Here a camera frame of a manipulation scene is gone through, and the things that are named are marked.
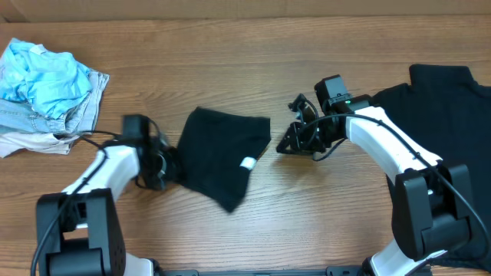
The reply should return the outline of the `black t-shirt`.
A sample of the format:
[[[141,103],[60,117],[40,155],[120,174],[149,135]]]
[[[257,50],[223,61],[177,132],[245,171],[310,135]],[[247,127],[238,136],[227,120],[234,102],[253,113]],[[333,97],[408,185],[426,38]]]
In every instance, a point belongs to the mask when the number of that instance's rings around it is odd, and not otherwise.
[[[180,184],[215,200],[228,213],[242,203],[249,177],[271,141],[268,117],[242,117],[197,107],[177,145]]]

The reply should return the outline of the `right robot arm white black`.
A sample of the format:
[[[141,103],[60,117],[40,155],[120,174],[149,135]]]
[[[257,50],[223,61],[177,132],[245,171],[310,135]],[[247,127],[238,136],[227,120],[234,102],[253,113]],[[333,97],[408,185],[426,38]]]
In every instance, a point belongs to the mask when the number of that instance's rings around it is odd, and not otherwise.
[[[470,175],[414,142],[367,94],[352,96],[340,75],[314,88],[319,107],[299,94],[288,104],[296,119],[276,150],[327,158],[342,142],[362,148],[384,171],[392,201],[393,240],[360,266],[329,267],[328,275],[429,275],[431,261],[476,236]]]

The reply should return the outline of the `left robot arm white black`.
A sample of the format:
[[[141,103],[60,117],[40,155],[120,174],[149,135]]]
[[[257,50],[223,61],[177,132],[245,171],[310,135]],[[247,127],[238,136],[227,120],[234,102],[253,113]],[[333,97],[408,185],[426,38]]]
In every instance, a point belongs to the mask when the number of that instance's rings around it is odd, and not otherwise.
[[[39,198],[32,275],[163,274],[158,261],[127,252],[116,210],[131,182],[162,191],[180,177],[176,148],[160,131],[150,133],[157,128],[144,115],[124,116],[122,132],[97,145],[95,160],[75,182]]]

